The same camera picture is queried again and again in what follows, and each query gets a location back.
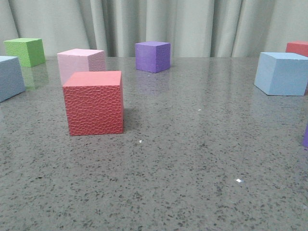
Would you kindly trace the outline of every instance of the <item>green cube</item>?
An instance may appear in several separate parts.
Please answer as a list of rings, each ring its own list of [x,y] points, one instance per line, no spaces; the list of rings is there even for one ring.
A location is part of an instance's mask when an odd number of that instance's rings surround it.
[[[46,62],[41,38],[16,38],[4,41],[7,55],[17,56],[20,66],[36,66]]]

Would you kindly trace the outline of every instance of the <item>gray countertop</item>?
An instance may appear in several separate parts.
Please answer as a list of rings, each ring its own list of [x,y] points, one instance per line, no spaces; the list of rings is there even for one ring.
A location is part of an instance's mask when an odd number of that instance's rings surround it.
[[[0,230],[307,230],[308,98],[264,94],[257,63],[107,58],[124,133],[74,137],[56,58],[23,67],[27,91],[0,103]]]

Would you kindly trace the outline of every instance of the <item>purple cube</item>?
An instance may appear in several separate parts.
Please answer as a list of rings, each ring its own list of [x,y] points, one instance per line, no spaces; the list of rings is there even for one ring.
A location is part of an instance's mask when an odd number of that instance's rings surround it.
[[[303,139],[303,146],[308,147],[308,124],[305,130],[304,139]]]
[[[152,73],[170,68],[171,44],[168,42],[140,42],[135,44],[136,69]]]

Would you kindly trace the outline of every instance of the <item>pink cube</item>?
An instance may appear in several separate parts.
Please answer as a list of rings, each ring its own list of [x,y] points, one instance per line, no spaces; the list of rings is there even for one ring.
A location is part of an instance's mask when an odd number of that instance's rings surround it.
[[[123,133],[121,71],[75,72],[63,85],[71,136]]]
[[[308,42],[294,41],[288,42],[285,52],[301,54],[308,57]]]
[[[72,49],[58,53],[62,85],[78,71],[105,71],[105,52],[101,50]]]

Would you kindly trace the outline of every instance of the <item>foam cube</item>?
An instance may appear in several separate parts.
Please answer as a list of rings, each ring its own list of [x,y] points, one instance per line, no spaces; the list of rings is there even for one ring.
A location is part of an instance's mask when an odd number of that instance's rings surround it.
[[[305,41],[288,42],[285,52],[308,56],[308,42]]]
[[[158,73],[170,68],[171,44],[168,42],[140,42],[135,44],[136,69]]]
[[[121,71],[75,72],[63,85],[71,136],[123,132]]]
[[[304,147],[308,147],[308,124],[306,126],[305,134],[304,134],[304,139],[302,142]]]
[[[303,96],[307,82],[307,57],[295,53],[260,54],[255,85],[267,95]]]
[[[105,52],[101,50],[72,49],[57,54],[62,85],[74,72],[105,71]]]
[[[16,38],[4,41],[7,55],[17,56],[20,66],[32,67],[46,62],[41,38]]]
[[[18,57],[0,56],[0,102],[25,90]]]

